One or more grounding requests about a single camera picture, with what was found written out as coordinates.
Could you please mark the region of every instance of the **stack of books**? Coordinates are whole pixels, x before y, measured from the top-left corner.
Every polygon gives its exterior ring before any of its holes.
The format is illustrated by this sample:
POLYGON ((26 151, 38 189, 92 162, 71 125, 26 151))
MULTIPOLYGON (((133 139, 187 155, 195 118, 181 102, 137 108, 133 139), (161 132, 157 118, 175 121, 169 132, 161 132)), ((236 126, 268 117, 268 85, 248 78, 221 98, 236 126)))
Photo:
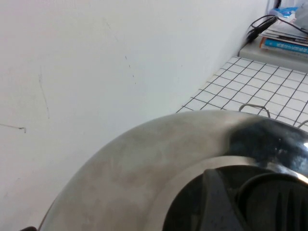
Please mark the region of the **stack of books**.
MULTIPOLYGON (((296 21, 293 14, 289 18, 282 19, 292 24, 296 21)), ((263 31, 261 36, 262 49, 308 59, 308 35, 280 20, 263 31)))

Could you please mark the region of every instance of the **white countertop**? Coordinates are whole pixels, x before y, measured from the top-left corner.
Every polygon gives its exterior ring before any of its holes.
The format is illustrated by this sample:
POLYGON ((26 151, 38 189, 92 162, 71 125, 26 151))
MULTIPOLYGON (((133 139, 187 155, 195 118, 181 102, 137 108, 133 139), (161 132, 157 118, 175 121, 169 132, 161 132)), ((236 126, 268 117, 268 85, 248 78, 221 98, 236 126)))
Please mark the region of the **white countertop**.
MULTIPOLYGON (((270 117, 298 126, 308 119, 306 73, 240 57, 232 57, 178 112, 238 111, 244 103, 265 106, 270 117)), ((267 116, 265 110, 245 107, 242 112, 267 116)), ((308 126, 301 127, 308 131, 308 126)))

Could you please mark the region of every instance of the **white wall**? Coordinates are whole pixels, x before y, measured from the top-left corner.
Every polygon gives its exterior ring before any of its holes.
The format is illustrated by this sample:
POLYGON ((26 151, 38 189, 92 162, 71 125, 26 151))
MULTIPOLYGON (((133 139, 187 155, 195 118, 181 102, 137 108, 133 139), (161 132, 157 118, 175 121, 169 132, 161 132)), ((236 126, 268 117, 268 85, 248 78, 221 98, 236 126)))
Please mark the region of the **white wall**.
POLYGON ((0 230, 38 226, 108 141, 179 109, 266 0, 2 0, 0 230))

